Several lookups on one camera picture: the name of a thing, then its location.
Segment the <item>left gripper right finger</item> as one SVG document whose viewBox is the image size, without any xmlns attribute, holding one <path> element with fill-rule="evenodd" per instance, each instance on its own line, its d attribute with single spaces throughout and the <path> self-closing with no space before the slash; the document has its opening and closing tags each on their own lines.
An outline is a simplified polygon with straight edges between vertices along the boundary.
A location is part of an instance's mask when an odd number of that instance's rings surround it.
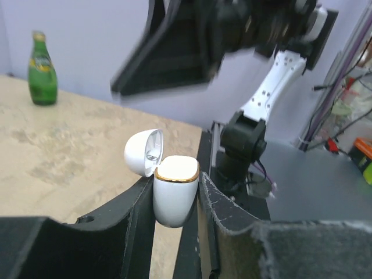
<svg viewBox="0 0 372 279">
<path fill-rule="evenodd" d="M 371 223 L 261 221 L 199 180 L 200 257 L 210 278 L 370 278 Z"/>
</svg>

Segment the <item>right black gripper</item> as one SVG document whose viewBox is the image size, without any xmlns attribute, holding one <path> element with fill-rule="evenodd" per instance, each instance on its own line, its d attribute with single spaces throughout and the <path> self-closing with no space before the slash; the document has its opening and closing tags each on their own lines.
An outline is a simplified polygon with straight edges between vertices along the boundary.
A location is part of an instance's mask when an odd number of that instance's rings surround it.
<svg viewBox="0 0 372 279">
<path fill-rule="evenodd" d="M 316 1 L 149 1 L 141 40 L 113 77 L 134 96 L 209 83 L 226 53 L 274 49 L 306 34 Z"/>
</svg>

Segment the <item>small white case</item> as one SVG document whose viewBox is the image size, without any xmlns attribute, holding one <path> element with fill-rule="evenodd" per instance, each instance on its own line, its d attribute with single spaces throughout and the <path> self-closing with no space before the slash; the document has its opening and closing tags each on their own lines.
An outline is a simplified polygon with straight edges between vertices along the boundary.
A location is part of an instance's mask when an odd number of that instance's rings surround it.
<svg viewBox="0 0 372 279">
<path fill-rule="evenodd" d="M 153 211 L 158 223 L 179 228 L 187 222 L 199 183 L 199 162 L 185 155 L 163 157 L 161 129 L 138 132 L 124 149 L 128 168 L 141 177 L 153 177 Z"/>
</svg>

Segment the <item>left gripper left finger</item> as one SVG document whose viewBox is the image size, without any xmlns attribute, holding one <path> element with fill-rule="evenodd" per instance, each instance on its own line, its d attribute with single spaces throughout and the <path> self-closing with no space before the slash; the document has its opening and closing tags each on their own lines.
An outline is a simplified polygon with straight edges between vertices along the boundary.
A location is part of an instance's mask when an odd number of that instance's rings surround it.
<svg viewBox="0 0 372 279">
<path fill-rule="evenodd" d="M 2 278 L 148 278 L 154 213 L 152 178 L 74 224 L 49 217 L 1 218 Z"/>
</svg>

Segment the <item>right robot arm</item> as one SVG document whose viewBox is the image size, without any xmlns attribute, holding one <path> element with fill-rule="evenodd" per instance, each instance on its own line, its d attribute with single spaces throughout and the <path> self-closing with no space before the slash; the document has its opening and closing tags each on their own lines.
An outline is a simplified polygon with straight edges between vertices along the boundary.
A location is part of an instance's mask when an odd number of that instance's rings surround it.
<svg viewBox="0 0 372 279">
<path fill-rule="evenodd" d="M 255 180 L 249 166 L 266 149 L 275 104 L 314 69 L 337 16 L 317 1 L 150 1 L 143 36 L 110 89 L 123 99 L 208 84 L 226 54 L 245 49 L 274 58 L 259 88 L 220 130 L 212 178 L 227 196 L 268 192 L 267 176 Z"/>
</svg>

